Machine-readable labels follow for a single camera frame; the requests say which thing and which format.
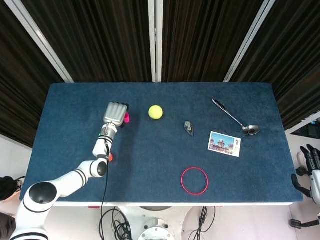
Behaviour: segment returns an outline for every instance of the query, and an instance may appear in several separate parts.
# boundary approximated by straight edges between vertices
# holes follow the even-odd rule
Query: red ring
[[[188,190],[186,189],[186,187],[185,187],[185,185],[184,185],[184,176],[185,176],[185,174],[186,174],[188,171],[190,171],[190,170],[192,170],[192,169],[201,171],[201,172],[204,174],[205,178],[206,178],[206,186],[205,186],[204,190],[201,191],[201,192],[190,192],[190,191],[188,191]],[[205,171],[203,171],[203,170],[202,170],[201,168],[199,168],[199,167],[195,167],[195,166],[189,167],[189,168],[187,168],[186,170],[184,170],[184,172],[182,173],[182,176],[181,176],[181,185],[182,185],[183,189],[184,189],[188,194],[193,195],[193,196],[200,196],[200,195],[204,194],[204,193],[207,191],[208,187],[209,187],[208,175],[205,173]]]

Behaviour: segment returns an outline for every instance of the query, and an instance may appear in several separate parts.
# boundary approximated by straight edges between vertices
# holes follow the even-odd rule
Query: robotic hand
[[[315,204],[320,204],[320,151],[309,144],[307,144],[306,147],[309,151],[303,146],[301,146],[300,149],[304,154],[308,169],[301,166],[295,171],[299,176],[308,175],[310,177],[311,188],[309,190],[302,187],[295,174],[291,175],[291,180],[295,189],[303,193],[308,198],[312,198]],[[301,223],[299,220],[291,219],[289,220],[289,225],[296,229],[317,226],[320,224],[320,213],[318,213],[317,217],[317,220],[306,223]]]
[[[106,174],[110,150],[124,123],[127,104],[110,102],[103,121],[104,125],[93,149],[96,160],[84,161],[80,166],[56,180],[39,182],[31,186],[18,208],[16,230],[11,240],[48,240],[44,223],[58,198],[65,198],[83,186],[89,178],[101,178]]]

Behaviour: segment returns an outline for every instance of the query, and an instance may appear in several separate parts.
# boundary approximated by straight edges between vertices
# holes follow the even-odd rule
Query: white floor
[[[288,141],[293,161],[296,164],[300,145],[312,144],[320,149],[320,140],[289,135]],[[0,177],[19,177],[25,174],[31,150],[0,138]],[[299,178],[309,188],[308,177]],[[0,212],[15,213],[18,199],[0,202]],[[320,227],[291,228],[288,221],[296,218],[302,222],[316,219],[319,206],[310,199],[289,206],[237,206],[217,207],[216,219],[210,231],[203,234],[204,240],[319,240]],[[201,207],[194,207],[183,223],[182,239],[187,240],[192,230],[197,229]],[[212,219],[213,207],[209,208],[204,229]],[[77,239],[99,240],[98,224],[100,210],[87,207],[54,207],[45,223],[51,240]],[[114,240],[110,217],[104,220],[106,239]]]

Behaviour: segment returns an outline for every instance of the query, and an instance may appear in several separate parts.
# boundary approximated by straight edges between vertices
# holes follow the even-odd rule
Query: tennis ball
[[[154,105],[149,109],[149,116],[154,120],[160,119],[163,114],[164,114],[164,111],[158,105]]]

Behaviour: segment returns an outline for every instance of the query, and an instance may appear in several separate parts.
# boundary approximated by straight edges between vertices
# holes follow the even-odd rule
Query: blue table
[[[212,101],[219,100],[241,127]],[[119,128],[112,147],[105,201],[123,206],[286,205],[303,200],[291,183],[295,172],[272,86],[267,83],[57,83],[49,90],[21,196],[33,184],[54,180],[82,161],[94,160],[93,147],[109,102],[129,104],[131,122]],[[148,116],[160,105],[160,120]],[[194,137],[184,129],[193,123]],[[208,150],[210,132],[241,138],[239,157]],[[187,194],[181,175],[203,169],[209,178],[201,196]],[[56,205],[98,206],[106,177]],[[185,185],[199,192],[205,178],[196,171]]]

